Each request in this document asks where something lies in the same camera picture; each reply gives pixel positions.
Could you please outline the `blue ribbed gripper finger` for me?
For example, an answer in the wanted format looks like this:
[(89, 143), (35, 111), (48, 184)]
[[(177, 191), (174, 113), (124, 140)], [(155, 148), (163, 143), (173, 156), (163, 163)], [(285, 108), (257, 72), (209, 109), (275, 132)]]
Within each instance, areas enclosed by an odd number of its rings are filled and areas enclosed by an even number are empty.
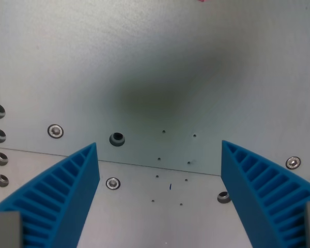
[(222, 141), (221, 178), (252, 247), (307, 246), (308, 181), (228, 141)]
[(99, 181), (92, 143), (14, 191), (0, 212), (21, 214), (24, 247), (77, 247)]

